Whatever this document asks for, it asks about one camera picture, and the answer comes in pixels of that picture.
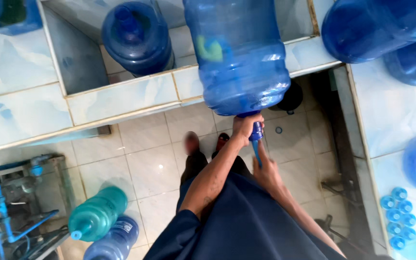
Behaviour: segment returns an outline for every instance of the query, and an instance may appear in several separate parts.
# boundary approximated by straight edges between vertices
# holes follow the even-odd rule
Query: tiled floor
[[[345,235],[349,222],[343,200],[320,187],[321,180],[339,178],[328,121],[310,92],[308,80],[302,77],[298,81],[304,101],[294,115],[263,111],[264,142],[293,196],[313,218],[332,214],[333,228]],[[0,164],[46,152],[64,154],[78,203],[105,186],[122,188],[129,200],[125,214],[137,221],[141,231],[128,260],[140,260],[175,214],[186,159],[183,134],[190,130],[197,133],[201,151],[211,161],[218,134],[231,134],[232,120],[213,114],[203,103],[194,104],[113,125],[109,136],[0,151]],[[278,126],[283,129],[281,134],[275,132]],[[251,169],[251,146],[243,148],[240,156]],[[67,240],[61,246],[64,259],[82,259],[88,245]]]

